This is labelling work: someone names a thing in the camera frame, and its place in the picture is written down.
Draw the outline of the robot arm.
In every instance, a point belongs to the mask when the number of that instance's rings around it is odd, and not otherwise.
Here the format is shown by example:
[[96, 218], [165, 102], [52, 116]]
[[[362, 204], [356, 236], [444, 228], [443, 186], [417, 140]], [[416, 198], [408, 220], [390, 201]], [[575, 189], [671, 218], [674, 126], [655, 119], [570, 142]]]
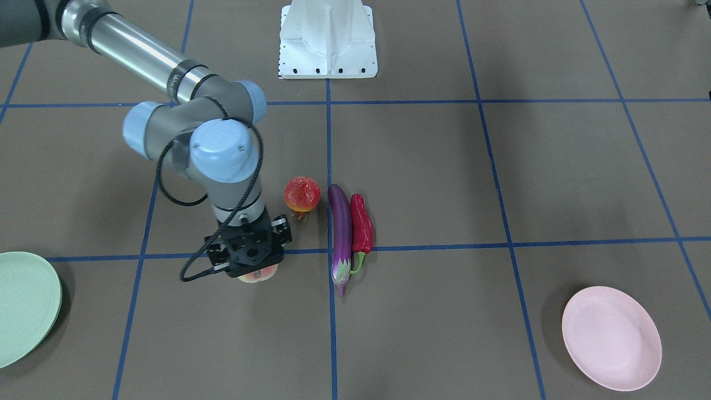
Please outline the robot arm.
[[158, 190], [180, 207], [209, 202], [218, 228], [180, 272], [258, 283], [271, 278], [292, 240], [286, 216], [270, 218], [259, 173], [266, 113], [261, 88], [230, 82], [139, 28], [107, 1], [3, 1], [2, 47], [62, 40], [109, 58], [170, 99], [132, 107], [127, 146], [157, 165]]

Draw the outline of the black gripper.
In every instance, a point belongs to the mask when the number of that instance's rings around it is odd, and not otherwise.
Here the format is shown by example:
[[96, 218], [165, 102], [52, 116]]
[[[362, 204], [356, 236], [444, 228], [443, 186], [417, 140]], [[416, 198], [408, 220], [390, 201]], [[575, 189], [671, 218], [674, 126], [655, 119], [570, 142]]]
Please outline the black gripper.
[[272, 238], [273, 221], [264, 211], [255, 221], [228, 226], [209, 243], [207, 255], [217, 272], [232, 278], [280, 264], [284, 260], [284, 245]]

